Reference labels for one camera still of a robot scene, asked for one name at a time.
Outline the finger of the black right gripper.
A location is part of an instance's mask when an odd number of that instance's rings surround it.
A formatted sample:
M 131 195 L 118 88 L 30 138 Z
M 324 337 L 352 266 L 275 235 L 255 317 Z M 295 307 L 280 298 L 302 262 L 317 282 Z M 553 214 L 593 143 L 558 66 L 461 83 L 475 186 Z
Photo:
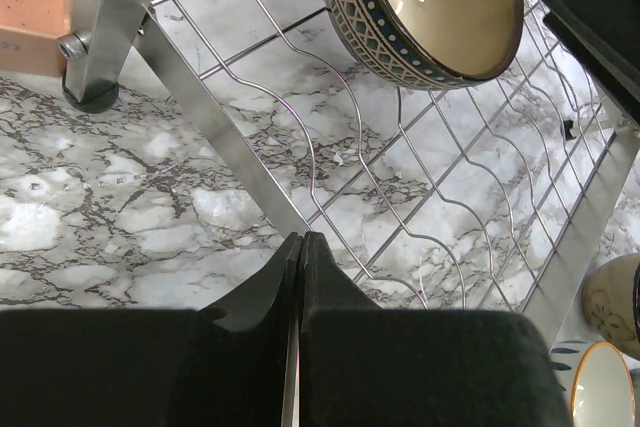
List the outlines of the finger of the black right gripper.
M 602 86 L 621 112 L 639 122 L 639 0 L 542 0 L 545 25 Z

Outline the white bowl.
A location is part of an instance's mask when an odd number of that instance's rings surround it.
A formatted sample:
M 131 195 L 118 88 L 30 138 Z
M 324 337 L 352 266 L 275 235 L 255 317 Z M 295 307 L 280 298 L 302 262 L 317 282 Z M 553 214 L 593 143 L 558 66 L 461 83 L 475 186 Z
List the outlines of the white bowl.
M 630 371 L 612 344 L 594 343 L 582 355 L 569 404 L 577 427 L 635 425 L 635 391 Z

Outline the beige speckled bowl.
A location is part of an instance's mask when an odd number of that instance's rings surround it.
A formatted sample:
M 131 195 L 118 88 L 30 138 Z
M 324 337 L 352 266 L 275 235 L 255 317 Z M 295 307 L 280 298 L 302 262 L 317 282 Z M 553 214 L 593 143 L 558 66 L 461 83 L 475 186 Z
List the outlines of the beige speckled bowl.
M 639 254 L 604 263 L 583 283 L 586 322 L 627 356 L 639 360 Z

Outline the peach plastic file organizer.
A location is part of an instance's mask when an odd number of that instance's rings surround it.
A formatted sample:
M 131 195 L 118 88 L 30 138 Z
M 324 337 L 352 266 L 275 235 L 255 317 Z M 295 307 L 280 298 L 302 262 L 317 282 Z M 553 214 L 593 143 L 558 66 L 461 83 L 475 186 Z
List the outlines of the peach plastic file organizer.
M 58 39 L 70 32 L 72 0 L 1 0 L 1 68 L 59 77 Z

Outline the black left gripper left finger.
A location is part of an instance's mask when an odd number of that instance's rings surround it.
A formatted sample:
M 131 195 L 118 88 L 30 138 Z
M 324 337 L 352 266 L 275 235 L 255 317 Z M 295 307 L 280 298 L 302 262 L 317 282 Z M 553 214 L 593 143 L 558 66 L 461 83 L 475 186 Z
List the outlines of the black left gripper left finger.
M 198 309 L 1 314 L 5 426 L 281 426 L 302 246 Z

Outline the dark patterned cream-inside bowl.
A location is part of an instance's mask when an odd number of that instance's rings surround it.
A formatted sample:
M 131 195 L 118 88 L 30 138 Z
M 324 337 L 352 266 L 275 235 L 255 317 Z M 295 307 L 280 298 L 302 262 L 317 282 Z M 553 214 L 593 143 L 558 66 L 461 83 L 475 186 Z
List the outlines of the dark patterned cream-inside bowl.
M 452 90 L 499 77 L 519 49 L 524 0 L 325 0 L 349 53 L 399 87 Z

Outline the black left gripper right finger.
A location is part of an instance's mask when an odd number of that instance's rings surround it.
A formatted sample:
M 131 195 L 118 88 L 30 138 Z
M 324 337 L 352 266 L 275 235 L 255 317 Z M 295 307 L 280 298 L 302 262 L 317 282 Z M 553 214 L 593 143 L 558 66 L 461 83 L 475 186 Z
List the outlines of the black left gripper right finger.
M 304 237 L 300 422 L 304 426 L 567 426 L 547 347 L 526 317 L 384 309 Z

